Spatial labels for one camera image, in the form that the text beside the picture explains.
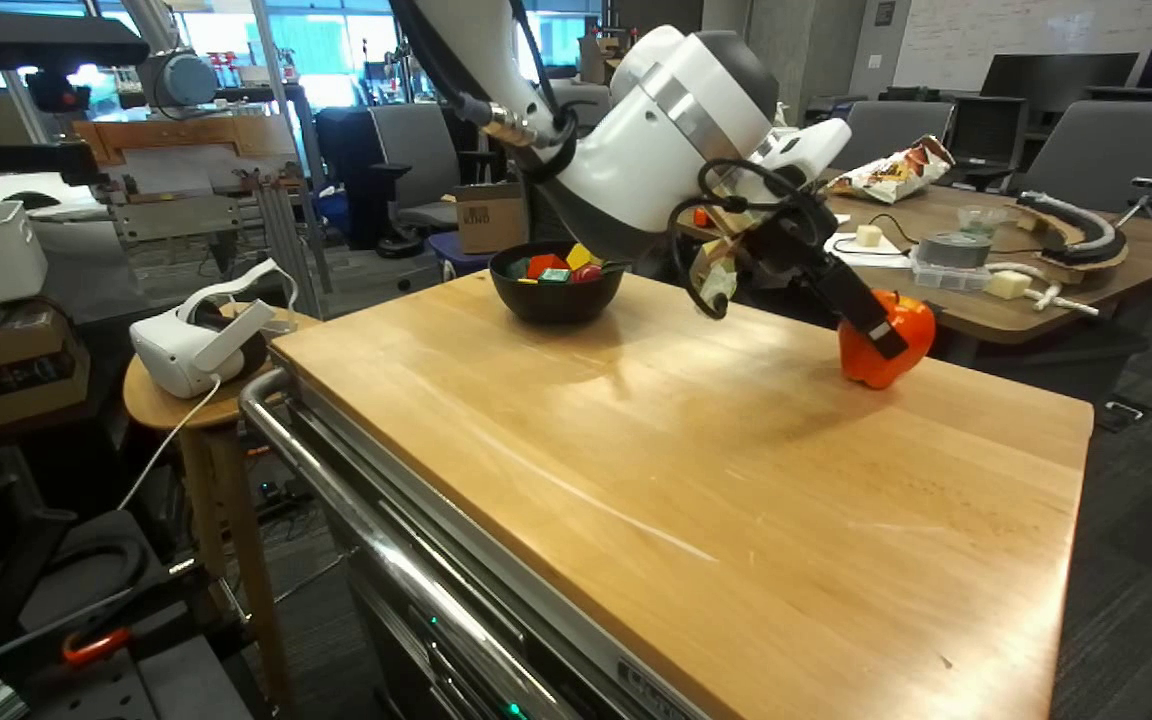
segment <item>floor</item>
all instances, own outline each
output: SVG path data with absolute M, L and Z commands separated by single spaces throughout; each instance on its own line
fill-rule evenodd
M 53 290 L 81 288 L 90 299 L 67 309 L 76 319 L 135 312 L 129 277 L 91 241 L 50 241 Z M 436 280 L 432 259 L 379 259 L 346 244 L 330 246 L 337 290 L 330 309 L 353 312 L 384 304 L 401 280 Z M 1116 396 L 1143 403 L 1141 423 L 1106 423 L 1088 449 L 1083 516 L 1071 561 L 1063 615 L 1057 716 L 1059 720 L 1152 720 L 1152 309 L 1141 319 L 1149 346 L 1127 359 Z M 276 460 L 252 490 L 298 487 Z M 282 618 L 292 653 L 300 716 L 372 716 L 375 658 L 350 606 L 337 548 L 315 520 L 315 502 L 292 502 L 264 520 L 268 565 L 276 576 Z

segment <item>table leg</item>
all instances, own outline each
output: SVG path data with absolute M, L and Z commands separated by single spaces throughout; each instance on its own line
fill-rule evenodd
M 224 522 L 222 522 L 222 497 L 211 483 L 218 462 L 207 450 L 207 434 L 203 431 L 180 431 L 178 449 L 184 460 L 184 500 L 189 500 L 189 516 L 193 516 L 193 539 L 200 548 L 207 576 L 224 576 Z
M 218 490 L 224 502 L 228 534 L 231 534 L 231 548 L 239 556 L 243 596 L 249 596 L 249 611 L 252 611 L 252 637 L 262 644 L 264 696 L 268 696 L 271 713 L 298 716 L 292 713 L 290 653 L 284 653 L 284 632 L 282 632 L 282 615 L 271 603 L 271 578 L 268 578 L 268 565 L 264 565 L 264 548 L 262 548 L 243 449 L 237 444 L 231 431 L 222 431 L 222 434 L 207 434 L 207 450 L 211 450 L 211 468 L 218 468 Z

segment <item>wire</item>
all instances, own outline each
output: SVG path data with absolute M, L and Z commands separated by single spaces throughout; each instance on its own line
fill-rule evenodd
M 753 204 L 750 195 L 738 195 L 738 178 L 734 173 L 753 173 L 765 178 L 765 189 L 775 195 L 772 204 Z M 692 283 L 692 272 L 688 272 L 688 259 L 684 259 L 684 244 L 698 244 L 684 234 L 681 228 L 681 214 L 688 209 L 726 209 L 726 212 L 772 212 L 772 214 L 785 214 L 792 212 L 792 193 L 801 193 L 806 182 L 795 177 L 781 177 L 781 173 L 768 173 L 765 162 L 753 162 L 753 161 L 709 161 L 702 162 L 698 173 L 698 189 L 702 195 L 688 195 L 681 201 L 672 212 L 667 212 L 667 254 L 672 254 L 672 267 L 688 290 L 688 299 L 711 316 L 711 319 L 726 319 L 729 316 L 729 304 L 734 296 L 717 296 L 717 299 L 704 299 L 702 288 Z
M 159 454 L 163 454 L 167 444 L 180 434 L 180 426 L 218 401 L 222 384 L 224 384 L 224 378 L 211 375 L 207 396 L 200 396 L 200 401 L 173 423 L 173 431 L 159 438 L 159 449 L 143 460 L 143 468 L 140 468 L 140 475 L 132 480 L 129 497 L 117 502 L 122 511 L 135 500 L 140 483 L 143 483 L 147 471 L 159 462 Z
M 907 246 L 916 246 L 920 241 L 913 241 L 907 232 L 905 232 L 905 225 L 894 214 L 894 212 L 875 212 L 875 214 L 870 214 L 863 225 L 881 225 L 881 221 L 888 221 L 895 232 L 900 232 L 900 251 L 907 251 Z
M 271 265 L 271 267 L 290 280 L 290 309 L 298 309 L 298 299 L 300 299 L 300 283 L 298 283 L 298 277 L 284 272 L 284 265 Z

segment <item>stool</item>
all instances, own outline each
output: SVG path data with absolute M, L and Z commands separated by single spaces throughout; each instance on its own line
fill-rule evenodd
M 268 708 L 290 713 L 292 708 L 290 653 L 271 603 L 271 578 L 262 548 L 243 449 L 231 426 L 239 420 L 239 388 L 243 384 L 224 384 L 211 396 L 211 403 L 200 409 L 178 431 L 178 449 L 184 460 L 184 497 L 193 511 L 198 553 L 211 576 L 224 576 L 228 565 L 224 539 L 231 542 L 252 611 L 249 637 L 262 644 L 264 699 Z M 193 413 L 193 403 L 198 401 L 178 401 L 159 390 L 140 354 L 132 354 L 126 375 L 126 409 L 135 423 L 173 431 L 180 417 Z

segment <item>wooden tabletop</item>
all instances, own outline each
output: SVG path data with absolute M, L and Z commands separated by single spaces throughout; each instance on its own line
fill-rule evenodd
M 527 326 L 483 272 L 276 354 L 717 716 L 1050 716 L 1092 409 L 630 277 Z
M 895 209 L 884 209 L 872 201 L 850 201 L 850 195 L 831 195 L 830 204 L 831 212 L 846 212 L 858 225 L 881 225 L 894 241 L 947 234 L 962 225 L 962 212 L 967 209 L 1021 212 L 1013 195 L 962 193 L 962 189 L 927 189 L 920 195 L 900 201 Z M 1113 309 L 1152 288 L 1152 221 L 1138 214 L 1126 225 L 1126 232 L 1127 232 L 1127 259 L 1113 272 L 1097 272 L 1083 283 L 1069 288 L 1071 299 Z M 992 259 L 1041 265 L 1038 241 L 1021 228 L 1003 228 Z M 1032 344 L 1080 319 L 1069 309 L 1038 312 L 1025 299 L 992 299 L 992 296 L 971 296 L 971 290 L 952 290 L 952 288 L 927 288 L 927 283 L 916 283 L 913 272 L 863 267 L 862 277 L 870 283 L 888 283 L 888 288 L 926 296 L 927 304 L 940 309 L 945 326 L 965 330 L 983 344 Z

